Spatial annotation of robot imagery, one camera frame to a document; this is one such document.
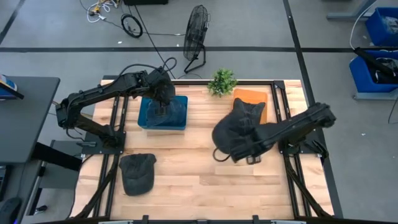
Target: fan stand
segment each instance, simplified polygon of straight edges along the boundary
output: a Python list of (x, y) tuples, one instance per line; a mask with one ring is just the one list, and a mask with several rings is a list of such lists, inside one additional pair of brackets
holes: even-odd
[(203, 49), (203, 63), (201, 65), (198, 65), (198, 66), (193, 67), (193, 68), (188, 70), (188, 67), (192, 64), (192, 62), (195, 61), (195, 60), (198, 60), (199, 58), (196, 57), (196, 58), (192, 59), (191, 62), (185, 67), (185, 69), (184, 69), (185, 73), (191, 72), (192, 70), (200, 68), (200, 67), (202, 67), (202, 66), (204, 66), (206, 64), (206, 47), (202, 44), (201, 48)]

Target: fan grille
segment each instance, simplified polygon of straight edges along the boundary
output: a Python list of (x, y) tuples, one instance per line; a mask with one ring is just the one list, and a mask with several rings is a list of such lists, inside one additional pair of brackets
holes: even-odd
[(207, 9), (202, 5), (195, 6), (188, 21), (184, 40), (184, 57), (188, 60), (198, 57), (205, 40), (207, 22)]

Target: table leg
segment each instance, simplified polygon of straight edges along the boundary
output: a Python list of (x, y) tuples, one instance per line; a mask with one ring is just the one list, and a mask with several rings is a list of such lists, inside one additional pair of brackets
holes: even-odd
[(49, 162), (67, 169), (79, 171), (81, 159), (70, 156), (39, 142), (36, 143), (32, 158)]
[[(331, 12), (326, 15), (327, 19), (344, 19), (344, 20), (356, 20), (363, 11), (365, 11), (371, 4), (377, 0), (363, 1), (361, 5), (353, 12)], [(365, 12), (363, 18), (368, 18), (372, 14)]]

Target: white cable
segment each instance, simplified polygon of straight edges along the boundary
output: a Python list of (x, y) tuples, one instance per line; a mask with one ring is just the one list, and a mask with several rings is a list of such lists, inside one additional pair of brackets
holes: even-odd
[(356, 23), (359, 21), (359, 19), (363, 16), (363, 14), (365, 14), (376, 2), (377, 2), (377, 0), (376, 0), (374, 3), (372, 3), (367, 9), (365, 9), (365, 10), (361, 13), (361, 15), (358, 16), (358, 18), (356, 19), (356, 21), (355, 21), (355, 23), (354, 23), (354, 25), (353, 25), (353, 29), (351, 30), (351, 36), (349, 37), (349, 45), (351, 46), (351, 48), (352, 48), (353, 50), (355, 50), (355, 48), (353, 47), (353, 44), (352, 44), (352, 39), (353, 39), (353, 34), (354, 34), (355, 25), (356, 25)]
[[(94, 23), (94, 22), (98, 22), (99, 20), (101, 20), (101, 18), (99, 17), (98, 19), (96, 19), (96, 20), (93, 20), (93, 21), (91, 21), (90, 20), (90, 9), (93, 7), (93, 6), (96, 6), (98, 4), (98, 2), (97, 3), (95, 3), (95, 4), (93, 4), (93, 5), (91, 5), (88, 9), (87, 9), (87, 21), (88, 22), (90, 22), (90, 23)], [(110, 12), (111, 11), (111, 8), (109, 7), (109, 6), (112, 6), (112, 5), (114, 5), (114, 4), (111, 4), (111, 3), (108, 3), (108, 2), (104, 2), (104, 3), (102, 3), (102, 5), (101, 5), (101, 8), (103, 8), (104, 10), (105, 10), (105, 12)]]

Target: blue storage bin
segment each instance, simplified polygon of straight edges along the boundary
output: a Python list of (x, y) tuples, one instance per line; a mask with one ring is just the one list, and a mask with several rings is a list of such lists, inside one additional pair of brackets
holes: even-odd
[[(386, 52), (379, 50), (367, 50), (367, 53), (373, 57), (386, 57), (398, 60), (398, 52)], [(366, 62), (361, 57), (356, 57), (350, 64), (349, 68), (353, 74), (356, 89), (360, 93), (389, 93), (398, 88), (398, 84), (377, 84), (374, 83), (369, 72)]]
[[(188, 108), (188, 97), (186, 96), (175, 96), (174, 99), (177, 99), (181, 102), (185, 108)], [(141, 106), (139, 108), (138, 115), (138, 125), (144, 129), (158, 129), (158, 130), (185, 130), (187, 126), (187, 113), (185, 113), (185, 117), (183, 121), (179, 124), (165, 124), (165, 125), (157, 125), (148, 127), (147, 126), (147, 109), (148, 105), (152, 100), (150, 98), (142, 97)]]
[(398, 34), (388, 31), (387, 26), (383, 23), (382, 16), (398, 18), (398, 8), (394, 7), (378, 7), (373, 15), (366, 21), (369, 36), (376, 46), (398, 46)]

